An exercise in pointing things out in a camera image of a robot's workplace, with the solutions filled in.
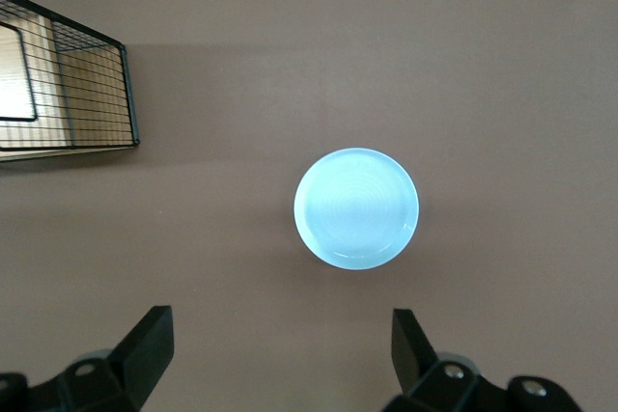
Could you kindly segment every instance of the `wire mesh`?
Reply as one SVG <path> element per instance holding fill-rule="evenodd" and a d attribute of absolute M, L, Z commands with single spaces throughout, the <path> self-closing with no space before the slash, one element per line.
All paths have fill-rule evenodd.
<path fill-rule="evenodd" d="M 121 44 L 25 0 L 0 0 L 2 28 L 18 32 L 12 37 L 21 42 L 26 70 L 21 76 L 14 71 L 16 45 L 0 41 L 0 83 L 9 89 L 0 94 L 0 151 L 137 144 Z M 22 106 L 12 111 L 24 118 L 11 118 L 2 109 L 7 113 L 16 101 L 19 79 Z M 24 95 L 32 100 L 31 114 Z"/>

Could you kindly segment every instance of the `brown table surface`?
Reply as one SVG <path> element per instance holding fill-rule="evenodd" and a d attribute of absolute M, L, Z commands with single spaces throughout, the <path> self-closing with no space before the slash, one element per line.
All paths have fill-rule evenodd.
<path fill-rule="evenodd" d="M 618 401 L 618 0 L 33 0 L 120 41 L 142 145 L 0 166 L 0 371 L 38 383 L 171 304 L 145 410 L 378 411 L 394 307 L 498 385 Z M 383 151 L 391 263 L 305 248 L 295 188 Z"/>

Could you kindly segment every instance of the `metal bolt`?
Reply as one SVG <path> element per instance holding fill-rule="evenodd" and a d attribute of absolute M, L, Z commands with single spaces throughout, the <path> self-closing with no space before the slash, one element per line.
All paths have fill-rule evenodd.
<path fill-rule="evenodd" d="M 522 386 L 525 392 L 529 395 L 540 397 L 548 395 L 548 390 L 546 390 L 545 387 L 538 381 L 524 380 Z"/>
<path fill-rule="evenodd" d="M 75 371 L 75 376 L 87 375 L 88 373 L 92 373 L 94 369 L 95 366 L 93 366 L 92 364 L 84 364 L 83 366 L 79 366 L 77 368 L 77 370 Z"/>
<path fill-rule="evenodd" d="M 456 366 L 455 364 L 448 364 L 447 366 L 445 366 L 444 373 L 446 373 L 451 378 L 455 378 L 457 380 L 464 378 L 464 371 L 461 367 Z"/>

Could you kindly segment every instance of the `wire basket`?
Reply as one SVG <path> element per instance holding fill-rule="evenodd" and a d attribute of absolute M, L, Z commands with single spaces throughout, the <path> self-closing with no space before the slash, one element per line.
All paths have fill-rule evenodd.
<path fill-rule="evenodd" d="M 0 161 L 138 143 L 125 47 L 28 0 L 0 0 Z"/>

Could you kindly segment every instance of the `light blue cup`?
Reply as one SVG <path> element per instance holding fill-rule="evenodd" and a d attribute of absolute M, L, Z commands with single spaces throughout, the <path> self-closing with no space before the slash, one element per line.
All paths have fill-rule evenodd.
<path fill-rule="evenodd" d="M 344 269 L 370 269 L 406 248 L 418 222 L 418 195 L 391 157 L 344 149 L 305 173 L 294 215 L 300 237 L 318 258 Z"/>

